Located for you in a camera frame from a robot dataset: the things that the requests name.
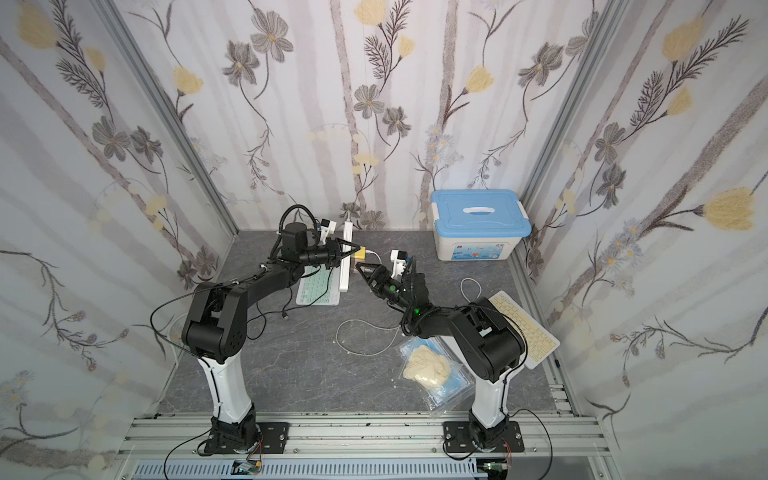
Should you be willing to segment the white power strip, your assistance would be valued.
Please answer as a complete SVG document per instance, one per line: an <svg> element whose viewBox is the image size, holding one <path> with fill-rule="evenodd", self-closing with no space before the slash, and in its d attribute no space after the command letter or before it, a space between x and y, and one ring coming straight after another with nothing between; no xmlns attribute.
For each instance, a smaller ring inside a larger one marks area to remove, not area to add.
<svg viewBox="0 0 768 480"><path fill-rule="evenodd" d="M353 223L350 220L346 220L343 224L343 235L342 235L342 238L345 241L352 242L353 229L354 229ZM349 256L347 256L342 260L341 267L340 267L339 289L341 293L346 293L349 289L350 268L351 268L351 259Z"/></svg>

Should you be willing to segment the green keyboard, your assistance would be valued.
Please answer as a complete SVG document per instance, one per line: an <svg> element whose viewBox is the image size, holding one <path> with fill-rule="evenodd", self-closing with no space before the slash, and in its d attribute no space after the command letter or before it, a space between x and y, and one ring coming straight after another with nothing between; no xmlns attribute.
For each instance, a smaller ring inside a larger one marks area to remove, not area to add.
<svg viewBox="0 0 768 480"><path fill-rule="evenodd" d="M339 269L308 266L300 279L298 306L336 306L340 301Z"/></svg>

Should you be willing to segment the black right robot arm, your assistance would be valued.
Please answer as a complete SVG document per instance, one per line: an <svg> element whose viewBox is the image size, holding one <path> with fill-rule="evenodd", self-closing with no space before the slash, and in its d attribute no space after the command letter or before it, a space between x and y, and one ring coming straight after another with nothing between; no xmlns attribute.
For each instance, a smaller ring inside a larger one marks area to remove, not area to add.
<svg viewBox="0 0 768 480"><path fill-rule="evenodd" d="M529 342L519 323L486 297L453 307L433 303L425 275L416 270L413 259L398 279L381 264L359 263L356 270L377 298L401 314L399 328L404 335L446 337L457 347L457 356L475 377L467 426L474 450L491 451L503 440L516 450L508 387L529 357Z"/></svg>

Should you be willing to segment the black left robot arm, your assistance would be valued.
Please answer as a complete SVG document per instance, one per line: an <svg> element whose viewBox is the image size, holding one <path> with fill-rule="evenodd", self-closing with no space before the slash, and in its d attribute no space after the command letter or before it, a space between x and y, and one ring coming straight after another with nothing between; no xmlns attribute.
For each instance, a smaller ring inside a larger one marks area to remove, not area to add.
<svg viewBox="0 0 768 480"><path fill-rule="evenodd" d="M263 438L241 362L249 309L299 283L307 267L339 269L360 250L358 244L325 234L306 206L294 204L282 214L276 241L255 274L195 289L181 339L203 368L213 400L203 456L249 454Z"/></svg>

